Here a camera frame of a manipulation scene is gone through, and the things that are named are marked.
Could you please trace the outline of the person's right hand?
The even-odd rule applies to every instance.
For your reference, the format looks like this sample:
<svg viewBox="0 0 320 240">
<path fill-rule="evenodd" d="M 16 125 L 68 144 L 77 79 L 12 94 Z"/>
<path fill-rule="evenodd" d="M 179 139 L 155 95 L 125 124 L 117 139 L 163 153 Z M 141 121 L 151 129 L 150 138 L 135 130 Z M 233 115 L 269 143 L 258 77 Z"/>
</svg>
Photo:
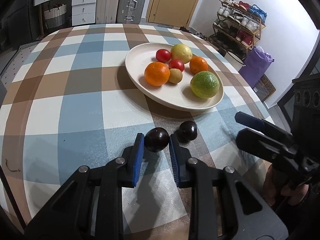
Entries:
<svg viewBox="0 0 320 240">
<path fill-rule="evenodd" d="M 263 198 L 269 206 L 273 206 L 276 203 L 276 196 L 286 197 L 289 199 L 290 205 L 297 205 L 307 195 L 309 185 L 300 185 L 295 190 L 290 189 L 288 185 L 280 188 L 280 183 L 277 182 L 278 178 L 279 176 L 271 164 L 268 167 L 263 184 Z"/>
</svg>

